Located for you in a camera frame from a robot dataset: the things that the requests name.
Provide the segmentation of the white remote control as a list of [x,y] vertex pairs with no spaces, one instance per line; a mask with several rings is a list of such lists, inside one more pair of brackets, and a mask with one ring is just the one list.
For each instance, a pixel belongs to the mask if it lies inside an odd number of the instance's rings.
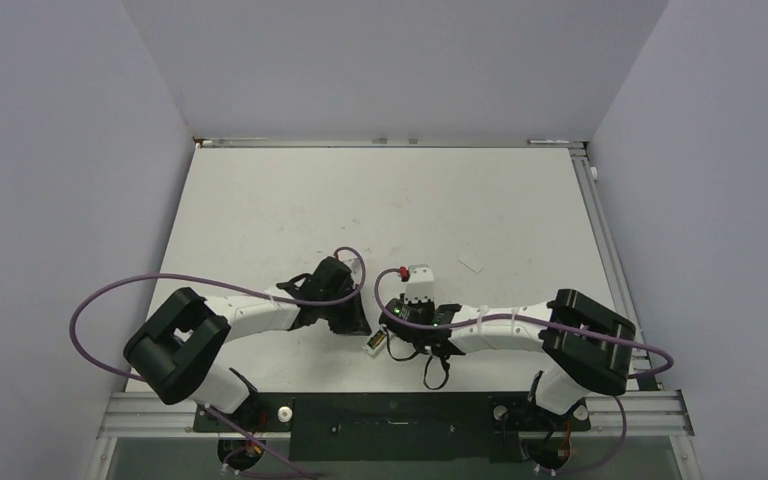
[[387,331],[384,328],[379,328],[367,337],[362,348],[370,358],[375,358],[386,349],[387,341]]

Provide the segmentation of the gold AAA battery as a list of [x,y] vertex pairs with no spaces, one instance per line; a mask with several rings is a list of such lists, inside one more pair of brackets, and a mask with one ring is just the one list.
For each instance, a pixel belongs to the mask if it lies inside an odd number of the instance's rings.
[[383,330],[379,330],[371,335],[366,343],[367,348],[371,352],[378,351],[382,345],[386,344],[387,334]]

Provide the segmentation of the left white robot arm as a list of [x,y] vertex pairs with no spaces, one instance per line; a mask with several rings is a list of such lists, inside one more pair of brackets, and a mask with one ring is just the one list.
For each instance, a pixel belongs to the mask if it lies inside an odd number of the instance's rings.
[[361,289],[366,265],[358,252],[322,259],[263,291],[201,296],[175,290],[126,342],[128,364],[166,405],[192,400],[218,411],[234,430],[256,421],[256,388],[235,368],[219,361],[222,347],[265,332],[294,331],[319,321],[337,335],[368,335]]

